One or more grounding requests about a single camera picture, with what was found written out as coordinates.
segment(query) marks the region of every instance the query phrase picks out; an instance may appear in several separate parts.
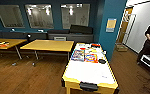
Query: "book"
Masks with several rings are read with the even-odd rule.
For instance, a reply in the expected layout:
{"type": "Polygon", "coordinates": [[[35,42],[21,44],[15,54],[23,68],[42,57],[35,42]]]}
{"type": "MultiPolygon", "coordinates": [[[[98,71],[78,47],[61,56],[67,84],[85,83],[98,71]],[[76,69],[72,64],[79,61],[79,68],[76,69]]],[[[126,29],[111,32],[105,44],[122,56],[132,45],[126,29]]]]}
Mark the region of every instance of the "book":
{"type": "Polygon", "coordinates": [[[0,42],[0,47],[6,47],[9,45],[9,42],[0,42]]]}
{"type": "Polygon", "coordinates": [[[85,62],[98,63],[97,54],[86,53],[84,61],[85,62]]]}
{"type": "Polygon", "coordinates": [[[84,61],[84,57],[85,57],[85,54],[84,54],[84,50],[74,50],[73,51],[73,54],[71,56],[71,60],[74,60],[74,61],[84,61]]]}

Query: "yellow tabletop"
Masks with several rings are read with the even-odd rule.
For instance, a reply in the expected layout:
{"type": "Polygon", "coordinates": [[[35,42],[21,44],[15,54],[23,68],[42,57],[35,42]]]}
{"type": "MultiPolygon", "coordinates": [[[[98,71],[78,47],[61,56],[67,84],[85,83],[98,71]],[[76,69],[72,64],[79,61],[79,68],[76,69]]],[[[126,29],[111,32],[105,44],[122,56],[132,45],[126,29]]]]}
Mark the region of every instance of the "yellow tabletop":
{"type": "Polygon", "coordinates": [[[3,39],[3,38],[0,38],[0,42],[8,42],[9,43],[5,47],[0,47],[0,49],[9,49],[9,48],[14,47],[20,43],[25,42],[25,41],[26,41],[25,39],[3,39]]]}
{"type": "Polygon", "coordinates": [[[35,40],[20,49],[71,52],[74,41],[35,40]]]}

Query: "window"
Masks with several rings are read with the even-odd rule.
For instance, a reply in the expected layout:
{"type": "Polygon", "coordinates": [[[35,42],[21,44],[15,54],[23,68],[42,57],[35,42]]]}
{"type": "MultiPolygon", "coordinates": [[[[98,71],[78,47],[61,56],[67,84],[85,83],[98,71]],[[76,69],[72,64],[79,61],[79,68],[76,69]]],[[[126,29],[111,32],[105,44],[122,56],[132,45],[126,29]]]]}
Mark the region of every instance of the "window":
{"type": "Polygon", "coordinates": [[[71,24],[88,26],[90,4],[62,4],[62,24],[70,29],[71,24]]]}
{"type": "Polygon", "coordinates": [[[51,5],[25,5],[31,28],[53,28],[51,5]]]}
{"type": "Polygon", "coordinates": [[[4,27],[24,27],[18,5],[0,5],[0,19],[4,27]]]}

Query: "door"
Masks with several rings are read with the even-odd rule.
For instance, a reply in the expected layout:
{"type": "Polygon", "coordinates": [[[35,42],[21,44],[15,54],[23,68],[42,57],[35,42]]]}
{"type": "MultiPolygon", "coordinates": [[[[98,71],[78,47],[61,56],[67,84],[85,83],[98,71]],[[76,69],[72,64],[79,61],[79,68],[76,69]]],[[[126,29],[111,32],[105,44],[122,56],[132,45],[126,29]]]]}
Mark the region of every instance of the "door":
{"type": "Polygon", "coordinates": [[[121,23],[121,26],[119,29],[118,38],[116,40],[116,43],[122,44],[122,42],[123,42],[124,36],[126,34],[128,22],[129,22],[130,17],[131,17],[132,10],[133,10],[133,8],[127,8],[124,11],[124,15],[122,18],[122,23],[121,23]]]}

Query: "storage box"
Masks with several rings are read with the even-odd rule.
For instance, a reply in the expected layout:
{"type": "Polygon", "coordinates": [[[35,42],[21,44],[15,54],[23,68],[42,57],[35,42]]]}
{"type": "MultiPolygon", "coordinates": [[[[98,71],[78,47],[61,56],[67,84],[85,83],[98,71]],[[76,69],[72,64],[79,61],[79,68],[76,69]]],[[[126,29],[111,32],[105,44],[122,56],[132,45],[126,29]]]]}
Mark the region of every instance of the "storage box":
{"type": "Polygon", "coordinates": [[[120,51],[120,52],[122,52],[122,51],[126,52],[128,50],[128,48],[125,45],[122,45],[122,44],[117,44],[116,47],[115,47],[115,49],[117,51],[120,51]]]}

